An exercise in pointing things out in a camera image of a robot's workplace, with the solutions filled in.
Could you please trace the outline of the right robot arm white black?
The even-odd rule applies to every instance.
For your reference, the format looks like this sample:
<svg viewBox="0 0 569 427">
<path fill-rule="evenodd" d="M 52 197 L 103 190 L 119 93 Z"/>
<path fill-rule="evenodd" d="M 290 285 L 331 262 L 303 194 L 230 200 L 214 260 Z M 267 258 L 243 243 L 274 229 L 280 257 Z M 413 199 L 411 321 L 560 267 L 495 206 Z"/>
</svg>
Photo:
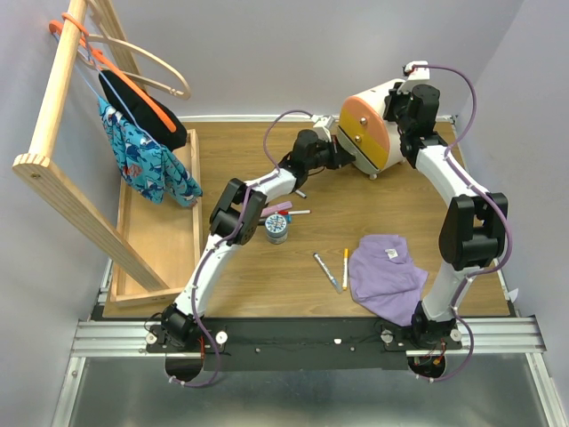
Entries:
<svg viewBox="0 0 569 427">
<path fill-rule="evenodd" d="M 479 187 L 435 131 L 439 97 L 431 85 L 407 88 L 398 79 L 388 90 L 383 113 L 397 129 L 403 158 L 431 182 L 447 206 L 438 238 L 443 262 L 408 328 L 411 342 L 422 349 L 450 336 L 464 294 L 506 246 L 508 200 Z"/>
</svg>

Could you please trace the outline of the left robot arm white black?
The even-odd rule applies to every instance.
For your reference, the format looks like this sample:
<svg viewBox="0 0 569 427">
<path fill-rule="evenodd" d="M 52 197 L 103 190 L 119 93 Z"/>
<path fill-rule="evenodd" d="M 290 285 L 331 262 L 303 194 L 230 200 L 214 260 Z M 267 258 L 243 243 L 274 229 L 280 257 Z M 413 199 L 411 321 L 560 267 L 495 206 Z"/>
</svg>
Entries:
<svg viewBox="0 0 569 427">
<path fill-rule="evenodd" d="M 252 239 L 262 210 L 299 189 L 312 170 L 336 170 L 355 160 L 334 135 L 324 139 L 314 130 L 301 130 L 292 150 L 270 173 L 252 181 L 230 180 L 210 215 L 210 234 L 191 278 L 156 317 L 160 323 L 148 329 L 148 337 L 155 337 L 157 345 L 186 351 L 205 336 L 214 348 L 216 342 L 203 321 L 209 299 L 234 253 Z"/>
</svg>

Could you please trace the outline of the grey bottom drawer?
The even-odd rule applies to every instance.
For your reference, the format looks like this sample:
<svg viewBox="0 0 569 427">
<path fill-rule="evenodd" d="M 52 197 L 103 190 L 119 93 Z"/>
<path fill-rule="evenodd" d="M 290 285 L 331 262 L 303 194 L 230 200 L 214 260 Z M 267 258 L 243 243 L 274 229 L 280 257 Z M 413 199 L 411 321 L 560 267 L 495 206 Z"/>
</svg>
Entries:
<svg viewBox="0 0 569 427">
<path fill-rule="evenodd" d="M 375 180 L 380 170 L 341 129 L 337 130 L 336 136 L 341 147 L 355 159 L 353 165 L 362 173 L 366 174 L 370 180 Z"/>
</svg>

